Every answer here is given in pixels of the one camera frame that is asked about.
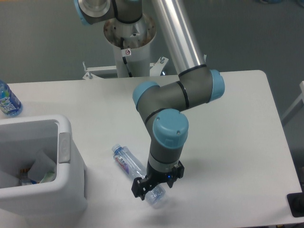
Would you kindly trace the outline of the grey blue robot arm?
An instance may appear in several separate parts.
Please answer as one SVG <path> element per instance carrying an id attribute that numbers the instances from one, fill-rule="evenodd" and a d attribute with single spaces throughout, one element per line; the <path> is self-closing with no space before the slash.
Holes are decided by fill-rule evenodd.
<path id="1" fill-rule="evenodd" d="M 76 0 L 83 24 L 104 22 L 104 36 L 114 50 L 118 77 L 150 75 L 150 44 L 156 35 L 152 18 L 140 0 Z M 184 110 L 220 98 L 223 77 L 206 66 L 181 0 L 154 0 L 152 5 L 171 54 L 178 81 L 159 86 L 147 81 L 133 92 L 133 101 L 150 135 L 146 176 L 133 181 L 132 192 L 141 199 L 158 184 L 172 187 L 183 177 L 180 162 L 188 136 Z"/>

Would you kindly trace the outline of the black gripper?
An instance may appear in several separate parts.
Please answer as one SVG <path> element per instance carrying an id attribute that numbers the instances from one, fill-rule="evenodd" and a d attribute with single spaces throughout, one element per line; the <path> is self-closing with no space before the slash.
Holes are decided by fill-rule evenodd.
<path id="1" fill-rule="evenodd" d="M 133 180 L 131 191 L 136 198 L 145 200 L 145 195 L 154 189 L 158 184 L 167 183 L 169 188 L 173 187 L 177 179 L 184 175 L 184 166 L 180 161 L 168 171 L 161 172 L 154 169 L 150 163 L 147 164 L 147 175 L 145 178 L 137 177 Z"/>

